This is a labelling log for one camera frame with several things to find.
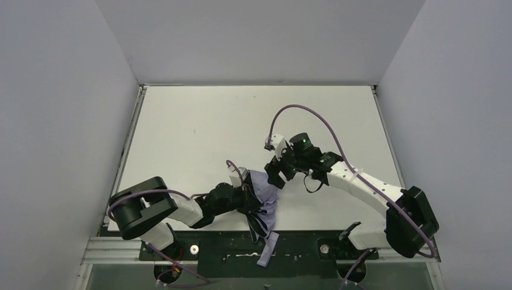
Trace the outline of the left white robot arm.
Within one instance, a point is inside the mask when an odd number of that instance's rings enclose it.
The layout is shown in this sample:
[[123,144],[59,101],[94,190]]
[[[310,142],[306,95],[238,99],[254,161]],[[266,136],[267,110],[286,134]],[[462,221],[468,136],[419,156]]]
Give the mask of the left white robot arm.
[[124,240],[140,238],[145,249],[153,247],[177,259],[183,247],[164,219],[197,229],[212,224],[216,216],[230,211],[247,217],[252,235],[265,234],[269,228],[261,218],[268,210],[257,198],[249,177],[235,185],[221,182],[206,194],[187,196],[170,190],[163,179],[156,176],[113,195],[107,215],[117,224]]

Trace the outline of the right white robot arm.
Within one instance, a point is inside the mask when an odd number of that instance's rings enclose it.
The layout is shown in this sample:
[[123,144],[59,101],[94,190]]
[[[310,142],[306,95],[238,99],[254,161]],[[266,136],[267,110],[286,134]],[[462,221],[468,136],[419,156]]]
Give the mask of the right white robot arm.
[[264,148],[275,155],[264,169],[268,182],[282,189],[296,174],[319,181],[320,186],[341,190],[364,202],[383,222],[354,222],[341,235],[357,250],[390,248],[405,258],[435,257],[432,242],[439,223],[424,191],[416,186],[403,188],[381,181],[362,169],[347,164],[334,152],[322,152],[306,133],[290,140],[273,134]]

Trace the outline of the black and lavender folding umbrella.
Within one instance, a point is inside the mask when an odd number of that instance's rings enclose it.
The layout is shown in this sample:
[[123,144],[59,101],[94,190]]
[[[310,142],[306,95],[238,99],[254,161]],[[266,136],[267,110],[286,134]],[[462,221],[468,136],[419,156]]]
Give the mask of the black and lavender folding umbrella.
[[265,172],[248,170],[248,177],[252,183],[252,195],[260,205],[256,210],[246,214],[246,220],[252,242],[257,243],[263,240],[265,243],[257,265],[267,267],[279,239],[279,234],[273,231],[277,220],[279,189],[268,183],[268,175]]

